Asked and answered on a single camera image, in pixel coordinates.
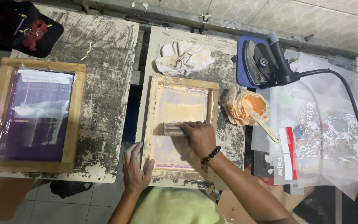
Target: screen printing frame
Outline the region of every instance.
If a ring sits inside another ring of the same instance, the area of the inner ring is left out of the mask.
[[[0,67],[0,127],[3,126],[2,122],[6,117],[12,93],[15,70],[19,67],[74,72],[62,160],[61,162],[41,162],[0,159],[0,171],[68,173],[74,168],[76,158],[82,104],[85,94],[87,67],[84,64],[38,61],[20,58],[3,58]]]
[[[208,104],[207,104],[206,117],[207,120],[211,122],[212,126],[214,127],[214,130],[215,131],[217,130],[218,98],[219,98],[218,83],[193,80],[193,79],[176,78],[176,77],[163,76],[163,75],[153,75],[150,85],[149,108],[147,113],[146,130],[144,135],[141,169],[143,169],[144,162],[146,160],[153,159],[150,157],[150,155],[152,154],[153,136],[154,136],[154,128],[155,128],[154,119],[158,107],[157,92],[160,84],[166,86],[182,86],[192,89],[208,90]],[[207,169],[206,173],[186,172],[186,171],[172,170],[172,169],[169,170],[154,169],[152,173],[152,177],[207,181],[210,173],[213,174],[213,171],[209,168]]]

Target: black cord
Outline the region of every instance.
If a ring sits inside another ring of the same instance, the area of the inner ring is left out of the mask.
[[[352,107],[353,107],[353,110],[354,110],[354,115],[356,116],[356,120],[357,120],[357,123],[358,123],[358,110],[357,110],[356,102],[354,101],[354,97],[353,97],[351,88],[349,87],[349,84],[346,82],[345,78],[342,75],[340,75],[339,73],[337,73],[337,72],[335,72],[333,70],[330,70],[330,69],[312,70],[312,71],[302,72],[299,75],[302,78],[302,77],[309,76],[309,75],[312,75],[312,74],[320,74],[320,73],[332,73],[332,74],[336,75],[342,81],[343,85],[345,86],[346,91],[349,94],[349,98],[351,100]]]

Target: red cloth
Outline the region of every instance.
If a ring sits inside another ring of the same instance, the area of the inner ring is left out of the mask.
[[[35,20],[29,34],[23,41],[23,45],[28,47],[30,51],[36,51],[36,42],[41,39],[47,31],[47,24],[44,21]]]

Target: black beaded bracelet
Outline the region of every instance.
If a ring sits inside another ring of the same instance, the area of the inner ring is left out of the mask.
[[[201,161],[201,165],[205,165],[207,162],[209,162],[209,158],[213,158],[221,149],[221,146],[218,145],[212,152],[211,154],[208,155],[208,157],[205,157],[204,159],[202,159]]]

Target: person's left hand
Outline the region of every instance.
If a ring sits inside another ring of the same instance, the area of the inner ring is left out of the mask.
[[[154,160],[147,160],[143,166],[144,172],[140,169],[138,162],[142,142],[130,146],[123,155],[122,171],[124,172],[125,190],[142,192],[152,180]]]

